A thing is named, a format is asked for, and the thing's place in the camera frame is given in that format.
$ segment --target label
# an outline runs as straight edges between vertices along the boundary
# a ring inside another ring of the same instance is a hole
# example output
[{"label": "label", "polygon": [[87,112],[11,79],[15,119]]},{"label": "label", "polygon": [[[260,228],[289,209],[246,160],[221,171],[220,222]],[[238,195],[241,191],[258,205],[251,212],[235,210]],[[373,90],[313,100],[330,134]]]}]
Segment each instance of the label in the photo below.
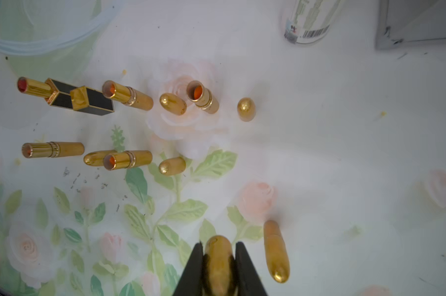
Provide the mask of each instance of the label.
[{"label": "label", "polygon": [[296,0],[286,21],[285,38],[291,43],[312,43],[323,38],[345,0]]}]

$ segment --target gold lipstick cap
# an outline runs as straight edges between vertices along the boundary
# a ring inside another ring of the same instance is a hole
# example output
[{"label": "gold lipstick cap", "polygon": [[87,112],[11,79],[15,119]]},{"label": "gold lipstick cap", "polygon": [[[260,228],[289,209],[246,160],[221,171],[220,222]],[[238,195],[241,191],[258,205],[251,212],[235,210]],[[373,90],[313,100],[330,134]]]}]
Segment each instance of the gold lipstick cap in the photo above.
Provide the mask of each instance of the gold lipstick cap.
[{"label": "gold lipstick cap", "polygon": [[251,98],[242,98],[238,103],[238,114],[242,121],[251,121],[255,116],[255,103]]},{"label": "gold lipstick cap", "polygon": [[102,150],[88,153],[83,157],[83,162],[92,167],[102,167],[103,158],[110,153],[115,153],[116,150]]},{"label": "gold lipstick cap", "polygon": [[85,147],[75,142],[25,143],[22,145],[22,155],[26,158],[36,157],[66,157],[82,155]]},{"label": "gold lipstick cap", "polygon": [[120,85],[112,80],[104,82],[102,92],[106,98],[116,100],[137,109],[149,111],[154,106],[154,101],[148,95],[132,87]]},{"label": "gold lipstick cap", "polygon": [[107,170],[131,169],[152,162],[152,153],[147,150],[114,152],[103,158],[103,166]]},{"label": "gold lipstick cap", "polygon": [[175,115],[183,115],[187,110],[187,103],[179,96],[166,92],[159,99],[162,108]]},{"label": "gold lipstick cap", "polygon": [[276,282],[285,283],[290,276],[289,256],[279,224],[273,220],[264,223],[264,248],[269,273]]},{"label": "gold lipstick cap", "polygon": [[220,104],[212,92],[203,86],[200,81],[193,80],[187,85],[187,97],[195,103],[195,105],[209,114],[218,111]]},{"label": "gold lipstick cap", "polygon": [[159,171],[164,176],[173,176],[182,173],[186,168],[185,159],[182,157],[169,158],[161,162]]},{"label": "gold lipstick cap", "polygon": [[49,98],[54,93],[52,87],[47,83],[26,77],[19,77],[18,90],[22,93],[41,98]]},{"label": "gold lipstick cap", "polygon": [[202,283],[207,295],[233,295],[236,290],[233,249],[224,236],[215,235],[205,245]]}]

